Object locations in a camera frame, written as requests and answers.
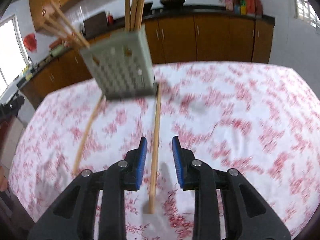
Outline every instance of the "falling chopstick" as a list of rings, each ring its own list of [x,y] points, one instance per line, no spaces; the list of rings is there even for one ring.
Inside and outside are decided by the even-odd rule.
[[[82,152],[84,150],[84,145],[85,145],[85,142],[87,140],[91,125],[92,125],[94,119],[97,116],[98,109],[99,109],[99,106],[100,106],[100,103],[101,103],[102,99],[103,99],[103,94],[101,94],[96,106],[94,107],[94,109],[93,109],[93,111],[92,111],[92,113],[90,115],[90,118],[89,118],[89,120],[87,122],[87,125],[86,125],[86,127],[84,129],[84,133],[83,133],[83,136],[82,136],[82,139],[81,139],[81,142],[80,142],[77,154],[76,154],[76,158],[75,158],[75,161],[73,163],[73,169],[72,169],[72,173],[73,174],[77,174],[77,172],[78,172],[79,164],[80,164],[80,161],[81,161],[81,158],[82,158]]]
[[[150,193],[149,193],[149,213],[153,214],[155,211],[156,198],[156,180],[158,172],[158,149],[159,149],[159,130],[160,130],[160,110],[161,110],[161,87],[158,85],[156,116],[155,116],[155,130],[153,133],[153,147],[151,160],[151,175],[150,175]]]

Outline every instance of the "countertop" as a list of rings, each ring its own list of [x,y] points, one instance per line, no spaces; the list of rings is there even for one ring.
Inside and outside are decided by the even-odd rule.
[[[240,17],[246,18],[251,20],[261,19],[266,21],[273,26],[275,25],[275,18],[267,15],[262,15],[261,17],[252,17],[247,15],[238,15],[234,14],[233,12],[226,11],[226,8],[223,6],[215,6],[215,5],[184,5],[179,9],[167,9],[167,8],[155,8],[152,9],[150,12],[143,14],[142,20],[149,20],[149,19],[160,19],[166,17],[178,17],[178,16],[185,16],[185,15],[195,15],[195,14],[218,14],[218,15],[227,15],[230,17]],[[95,37],[98,37],[102,34],[111,32],[113,30],[123,28],[124,27],[124,17],[114,19],[113,25],[105,26],[100,29],[97,29],[95,32],[91,32],[90,35],[85,35],[84,37],[87,40],[91,40]],[[46,65],[48,65],[52,60],[56,59],[57,57],[61,57],[64,53],[70,51],[72,48],[65,48],[59,55],[52,57],[50,54],[41,62],[38,63],[37,68],[32,71],[31,79],[36,76]],[[22,89],[28,83],[25,78],[20,80],[17,83],[17,87]]]

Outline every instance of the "white wall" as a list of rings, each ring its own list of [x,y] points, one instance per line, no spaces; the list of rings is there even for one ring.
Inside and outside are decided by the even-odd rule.
[[[294,0],[261,0],[264,14],[276,18],[270,64],[293,68],[320,98],[320,35],[295,19]]]

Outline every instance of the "red floral pattern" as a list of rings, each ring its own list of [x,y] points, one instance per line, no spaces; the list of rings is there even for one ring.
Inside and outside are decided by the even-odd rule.
[[[175,135],[212,168],[239,169],[295,237],[320,202],[320,101],[310,87],[292,69],[273,65],[178,63],[156,66],[154,72],[162,84],[155,214],[145,211],[154,97],[103,99],[79,167],[79,172],[107,169],[138,147],[141,136],[147,138],[143,184],[138,192],[125,193],[127,238],[192,237],[194,193],[178,189]],[[35,221],[76,176],[71,167],[100,93],[94,80],[51,93],[27,126],[9,183]],[[219,207],[223,216],[221,200]]]

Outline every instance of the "bottle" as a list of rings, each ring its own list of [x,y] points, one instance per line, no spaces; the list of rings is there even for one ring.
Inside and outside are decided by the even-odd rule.
[[[247,15],[247,7],[245,0],[241,0],[240,13],[241,15]]]

